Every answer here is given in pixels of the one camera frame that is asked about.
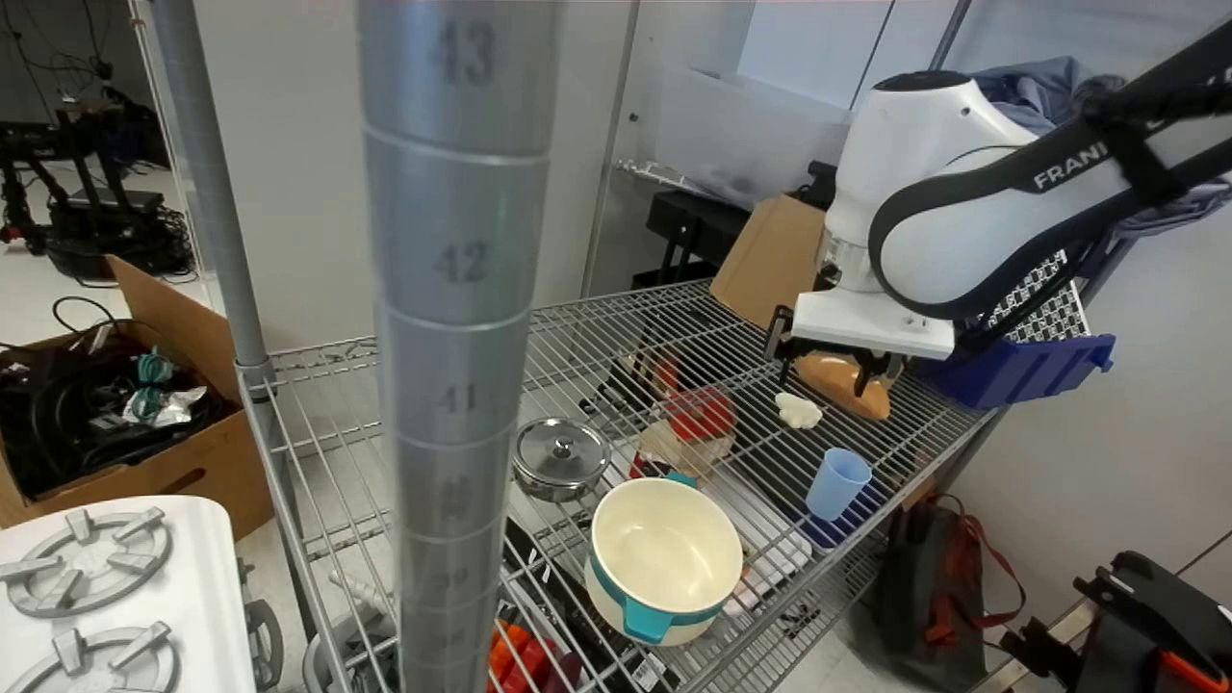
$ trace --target printed number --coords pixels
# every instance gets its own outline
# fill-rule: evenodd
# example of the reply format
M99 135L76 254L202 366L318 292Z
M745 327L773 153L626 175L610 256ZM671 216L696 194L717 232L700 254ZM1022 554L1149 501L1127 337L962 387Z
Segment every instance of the printed number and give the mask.
M476 409L476 386L451 386L441 396L437 396L437 409L459 417L459 413L474 413Z
M451 85L487 85L496 73L496 30L481 17L452 17L437 30L429 61Z
M487 275L487 242L460 242L437 256L437 274L451 284L476 284Z

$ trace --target blue cloth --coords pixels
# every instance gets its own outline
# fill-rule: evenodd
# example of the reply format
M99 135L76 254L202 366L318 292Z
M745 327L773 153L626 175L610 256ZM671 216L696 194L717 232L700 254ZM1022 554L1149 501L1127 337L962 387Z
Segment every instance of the blue cloth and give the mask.
M1021 61L1021 66L998 66L986 73L972 73L972 85L1021 125L1047 135L1059 123L1080 114L1080 102L1115 93L1125 78L1102 73L1077 79L1075 57L1047 57L1047 61ZM1170 200L1163 206L1148 206L1138 216L1127 216L1115 221L1121 237L1143 237L1163 234L1174 227L1184 227L1202 216L1212 216L1232 200L1232 182L1212 175L1203 183L1192 183L1180 200Z

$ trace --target cardboard box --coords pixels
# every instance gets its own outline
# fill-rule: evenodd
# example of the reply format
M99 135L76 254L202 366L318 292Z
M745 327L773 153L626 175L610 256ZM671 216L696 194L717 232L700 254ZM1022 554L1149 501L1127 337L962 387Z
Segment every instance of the cardboard box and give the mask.
M270 518L270 488L262 472L262 452L237 413L237 379L232 356L232 327L197 301L173 292L170 284L146 275L141 268L107 256L117 279L117 292L130 307L124 329L135 329L141 341L156 345L170 361L197 368L219 396L233 402L232 417L211 427L141 456L135 464L102 464L89 477L51 488L38 501L26 501L0 450L0 527L111 495L137 494L189 494L211 495L232 510L233 538Z
M778 302L813 289L823 245L823 210L792 194L754 206L707 292L741 324L769 327Z

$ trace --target small box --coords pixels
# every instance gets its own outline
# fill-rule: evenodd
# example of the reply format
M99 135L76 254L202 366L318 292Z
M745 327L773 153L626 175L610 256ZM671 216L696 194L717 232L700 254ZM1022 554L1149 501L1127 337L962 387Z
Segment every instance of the small box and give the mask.
M170 361L197 368L223 401L233 402L233 413L135 464L102 464L96 472L71 477L43 494L38 501L26 501L14 488L0 445L0 527L71 504L141 494L211 495L232 510L233 533L262 527L270 518L270 488L262 472L262 452L237 409L228 318L117 256L107 256L107 264L130 311L130 318L117 318L117 327L156 345Z

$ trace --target white robot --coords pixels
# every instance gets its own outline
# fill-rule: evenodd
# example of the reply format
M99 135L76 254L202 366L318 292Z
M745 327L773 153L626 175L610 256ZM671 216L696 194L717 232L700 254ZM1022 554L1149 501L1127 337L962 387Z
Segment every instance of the white robot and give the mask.
M948 361L964 333L1004 333L1115 219L1232 168L1232 24L1030 135L962 73L903 73L855 112L827 206L827 292L801 292L785 341L862 361ZM1067 256L1039 295L991 327L989 311L1041 256Z

